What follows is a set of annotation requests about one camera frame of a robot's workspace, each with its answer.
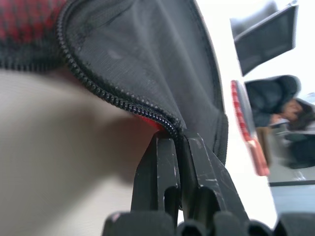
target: red checkered fabric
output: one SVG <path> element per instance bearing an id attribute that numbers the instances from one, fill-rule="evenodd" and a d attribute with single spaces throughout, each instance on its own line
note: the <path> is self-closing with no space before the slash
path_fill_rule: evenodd
<path id="1" fill-rule="evenodd" d="M 66 0 L 0 0 L 0 40 L 28 43 L 51 30 Z"/>

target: black mesh fabric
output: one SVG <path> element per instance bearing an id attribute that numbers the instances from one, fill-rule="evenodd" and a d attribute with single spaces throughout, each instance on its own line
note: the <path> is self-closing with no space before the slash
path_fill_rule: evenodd
<path id="1" fill-rule="evenodd" d="M 66 41 L 94 82 L 176 117 L 225 162 L 218 71 L 192 0 L 76 0 L 68 10 Z"/>
<path id="2" fill-rule="evenodd" d="M 61 64 L 54 26 L 65 2 L 0 1 L 0 68 L 44 71 Z"/>

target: mesh lining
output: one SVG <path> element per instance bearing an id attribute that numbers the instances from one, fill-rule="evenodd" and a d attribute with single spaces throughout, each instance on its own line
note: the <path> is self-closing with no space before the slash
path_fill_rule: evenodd
<path id="1" fill-rule="evenodd" d="M 66 0 L 0 1 L 0 67 L 47 70 L 61 63 L 54 25 Z"/>
<path id="2" fill-rule="evenodd" d="M 94 82 L 177 117 L 212 150 L 227 140 L 216 65 L 191 0 L 77 0 L 73 6 L 65 38 Z M 225 162 L 225 155 L 219 158 Z"/>

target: person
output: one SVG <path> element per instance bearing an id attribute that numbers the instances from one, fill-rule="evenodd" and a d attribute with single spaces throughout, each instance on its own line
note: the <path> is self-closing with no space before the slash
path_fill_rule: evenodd
<path id="1" fill-rule="evenodd" d="M 281 119 L 295 122 L 303 112 L 302 105 L 295 99 L 300 82 L 294 76 L 250 81 L 245 85 L 256 127 L 267 127 Z"/>

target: red plaid fabric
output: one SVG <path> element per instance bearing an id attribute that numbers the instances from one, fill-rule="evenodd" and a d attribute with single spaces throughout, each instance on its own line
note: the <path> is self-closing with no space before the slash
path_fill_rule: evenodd
<path id="1" fill-rule="evenodd" d="M 0 40 L 29 43 L 51 30 L 66 0 L 0 0 Z"/>

